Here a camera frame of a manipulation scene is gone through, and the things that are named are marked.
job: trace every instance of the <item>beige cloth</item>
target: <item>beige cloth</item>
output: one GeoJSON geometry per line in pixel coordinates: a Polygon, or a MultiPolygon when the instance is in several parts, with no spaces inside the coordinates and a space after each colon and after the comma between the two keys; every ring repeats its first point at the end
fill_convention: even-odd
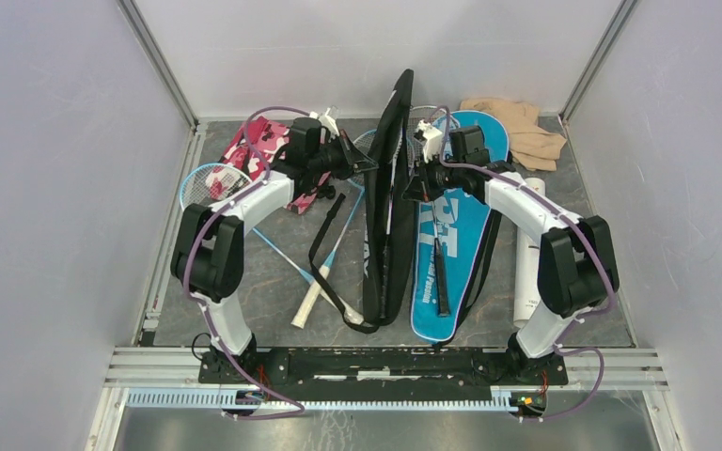
{"type": "Polygon", "coordinates": [[[538,125],[537,106],[522,101],[469,99],[461,102],[462,110],[477,110],[496,117],[505,126],[513,158],[531,171],[555,171],[555,160],[566,138],[550,133],[538,125]]]}

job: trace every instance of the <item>white tube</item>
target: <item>white tube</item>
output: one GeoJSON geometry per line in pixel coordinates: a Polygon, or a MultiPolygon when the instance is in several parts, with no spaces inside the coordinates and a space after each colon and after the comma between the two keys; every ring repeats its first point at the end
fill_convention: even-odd
{"type": "MultiPolygon", "coordinates": [[[[526,179],[527,185],[541,195],[546,194],[543,180],[526,179]]],[[[516,289],[513,296],[513,325],[522,328],[541,303],[538,292],[539,245],[521,228],[516,232],[516,289]]]]}

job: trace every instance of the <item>black strap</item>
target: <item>black strap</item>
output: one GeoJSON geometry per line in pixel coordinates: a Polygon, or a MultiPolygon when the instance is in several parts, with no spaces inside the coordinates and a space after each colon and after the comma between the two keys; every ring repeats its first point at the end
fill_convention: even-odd
{"type": "Polygon", "coordinates": [[[311,243],[311,248],[308,250],[308,264],[311,266],[311,275],[314,276],[314,280],[320,284],[322,290],[328,295],[328,299],[330,299],[331,303],[333,303],[333,305],[337,308],[338,312],[341,314],[341,320],[347,324],[347,327],[362,334],[372,334],[378,330],[379,326],[376,324],[368,324],[366,322],[362,324],[353,324],[349,322],[344,317],[344,312],[347,311],[347,309],[344,308],[344,304],[338,299],[338,295],[334,291],[333,287],[331,287],[328,281],[322,277],[322,274],[320,274],[320,270],[317,266],[314,265],[314,256],[317,255],[317,251],[320,249],[320,245],[322,245],[322,240],[325,239],[325,234],[328,233],[328,228],[330,228],[331,223],[334,222],[334,218],[336,218],[338,209],[341,207],[342,202],[344,202],[345,197],[347,196],[340,194],[336,202],[334,202],[333,207],[331,207],[325,215],[325,220],[322,222],[320,231],[317,232],[317,236],[314,237],[314,241],[311,243]]]}
{"type": "MultiPolygon", "coordinates": [[[[500,214],[496,211],[493,211],[491,214],[500,214]]],[[[478,292],[475,294],[475,299],[468,304],[467,307],[471,307],[474,305],[475,302],[478,301],[478,297],[480,296],[480,293],[483,291],[483,286],[485,285],[485,279],[488,275],[488,271],[491,269],[491,257],[494,254],[494,245],[496,244],[496,234],[492,233],[492,230],[489,230],[488,235],[486,238],[485,248],[483,249],[483,263],[482,267],[480,267],[480,270],[482,271],[482,274],[480,275],[480,281],[478,283],[478,292]]]]}

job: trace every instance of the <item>metal bar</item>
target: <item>metal bar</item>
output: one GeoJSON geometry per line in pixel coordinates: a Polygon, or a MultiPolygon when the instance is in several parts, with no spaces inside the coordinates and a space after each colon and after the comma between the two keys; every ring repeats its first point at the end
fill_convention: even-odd
{"type": "Polygon", "coordinates": [[[92,420],[85,451],[112,451],[118,439],[120,420],[129,398],[126,388],[103,388],[92,420]]]}
{"type": "MultiPolygon", "coordinates": [[[[202,352],[205,348],[196,348],[202,352]]],[[[602,349],[604,380],[600,390],[666,391],[668,384],[654,350],[602,349]]],[[[599,359],[587,355],[567,357],[569,384],[550,390],[585,390],[596,380],[599,359]]],[[[108,387],[208,388],[197,382],[200,362],[187,348],[117,348],[106,374],[108,387]]],[[[247,388],[249,385],[221,385],[247,388]]],[[[526,391],[539,387],[499,386],[498,389],[526,391]]]]}
{"type": "Polygon", "coordinates": [[[654,429],[660,451],[682,451],[684,449],[682,440],[668,408],[668,393],[644,392],[643,397],[649,409],[651,427],[654,429]]]}
{"type": "MultiPolygon", "coordinates": [[[[133,388],[127,407],[173,409],[240,409],[291,410],[282,401],[242,403],[240,391],[247,388],[133,388]]],[[[455,411],[455,412],[516,412],[509,404],[510,392],[492,390],[491,400],[463,401],[304,401],[310,411],[455,411]]]]}
{"type": "Polygon", "coordinates": [[[140,45],[142,45],[143,50],[145,50],[145,53],[148,55],[150,64],[156,69],[156,73],[159,74],[162,83],[165,84],[167,92],[170,93],[170,96],[172,96],[173,101],[179,108],[181,116],[189,126],[194,129],[198,124],[197,116],[186,100],[183,91],[181,91],[181,86],[179,86],[179,82],[176,81],[173,71],[170,69],[170,66],[165,60],[165,56],[159,49],[159,44],[156,43],[156,39],[154,39],[150,33],[148,24],[145,22],[145,19],[143,19],[139,7],[134,0],[118,0],[118,5],[129,21],[129,25],[136,34],[140,45]]]}
{"type": "Polygon", "coordinates": [[[607,25],[602,38],[599,39],[596,49],[594,49],[593,54],[590,56],[588,64],[583,70],[582,75],[580,75],[580,79],[577,80],[571,96],[569,96],[566,105],[563,106],[563,109],[560,111],[560,117],[563,121],[568,121],[573,116],[574,111],[577,109],[577,106],[579,106],[586,91],[588,91],[591,81],[602,66],[610,49],[613,48],[613,44],[619,37],[621,29],[623,29],[635,9],[637,2],[638,0],[621,0],[619,7],[616,9],[616,13],[607,25]]]}
{"type": "Polygon", "coordinates": [[[161,243],[159,244],[159,252],[156,255],[156,261],[153,264],[149,283],[145,289],[145,308],[140,312],[139,318],[137,319],[134,344],[139,342],[139,337],[143,331],[154,330],[155,327],[153,326],[158,325],[159,313],[162,310],[162,303],[165,301],[165,294],[167,292],[167,282],[170,280],[170,271],[167,268],[170,266],[170,258],[172,258],[173,240],[175,239],[176,230],[178,230],[179,221],[181,220],[178,188],[200,162],[200,154],[203,151],[203,142],[208,128],[208,123],[197,126],[197,130],[190,137],[189,145],[184,153],[179,178],[176,182],[176,189],[172,194],[170,208],[167,211],[167,221],[161,243]]]}

